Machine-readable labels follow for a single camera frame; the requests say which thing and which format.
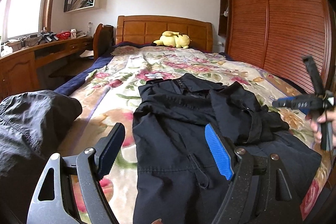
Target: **human hand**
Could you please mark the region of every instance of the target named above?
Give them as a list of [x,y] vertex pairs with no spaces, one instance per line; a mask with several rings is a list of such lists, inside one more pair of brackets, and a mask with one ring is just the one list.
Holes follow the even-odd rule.
[[316,121],[311,119],[312,116],[309,113],[305,119],[306,120],[310,120],[310,127],[314,132],[314,138],[315,138],[315,142],[316,143],[321,143],[321,139],[322,139],[322,133],[319,132],[319,125],[318,123],[324,123],[326,121],[331,122],[332,125],[332,129],[333,129],[333,145],[336,146],[336,110],[333,111],[326,111],[324,112],[320,117],[317,118]]
[[162,224],[161,218],[155,220],[152,224]]

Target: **bed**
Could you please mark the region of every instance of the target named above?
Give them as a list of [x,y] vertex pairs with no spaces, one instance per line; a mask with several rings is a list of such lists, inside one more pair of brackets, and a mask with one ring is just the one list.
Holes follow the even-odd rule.
[[[151,42],[166,30],[186,33],[190,49],[153,47]],[[132,136],[133,112],[141,103],[138,87],[152,79],[175,79],[185,73],[230,85],[234,81],[252,91],[260,104],[278,112],[290,132],[322,155],[320,167],[302,204],[305,218],[325,185],[332,167],[332,155],[322,152],[300,111],[273,108],[272,101],[299,92],[282,79],[253,65],[229,61],[212,49],[212,26],[208,22],[166,16],[120,16],[116,46],[94,65],[61,86],[56,92],[78,99],[83,112],[59,147],[63,156],[76,155],[106,136],[117,122],[124,124],[126,138],[109,175],[100,182],[120,223],[132,223],[137,196],[137,157]],[[73,177],[76,203],[84,222],[90,223]]]

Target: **wall shelf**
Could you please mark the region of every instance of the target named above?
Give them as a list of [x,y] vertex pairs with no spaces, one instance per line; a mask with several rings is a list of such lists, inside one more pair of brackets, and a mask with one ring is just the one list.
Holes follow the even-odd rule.
[[82,7],[82,8],[78,8],[75,10],[70,10],[67,11],[66,13],[78,13],[78,12],[84,12],[84,11],[89,11],[89,10],[98,10],[100,9],[100,0],[93,0],[93,5],[92,6],[88,6],[88,7]]
[[228,6],[229,6],[229,0],[220,0],[218,35],[220,35],[221,37],[226,37],[227,35],[228,18],[224,16],[224,12],[226,11]]

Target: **sliding wardrobe door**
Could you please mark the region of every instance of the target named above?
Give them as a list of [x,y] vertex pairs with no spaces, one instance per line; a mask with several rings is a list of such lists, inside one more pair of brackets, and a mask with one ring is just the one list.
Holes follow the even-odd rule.
[[241,62],[263,67],[266,0],[232,0],[228,53]]
[[311,92],[313,87],[301,58],[312,55],[319,72],[325,73],[328,6],[324,0],[268,0],[268,3],[269,28],[263,68]]

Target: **book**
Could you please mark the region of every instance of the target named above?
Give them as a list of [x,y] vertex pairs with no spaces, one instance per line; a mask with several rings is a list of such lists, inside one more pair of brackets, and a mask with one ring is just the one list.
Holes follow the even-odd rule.
[[71,9],[71,1],[72,0],[64,0],[64,12],[67,12]]
[[85,6],[86,3],[87,3],[87,0],[76,0],[74,4],[71,6],[71,10],[82,8]]
[[93,58],[93,51],[88,51],[86,50],[85,52],[83,52],[81,55],[80,55],[81,58]]

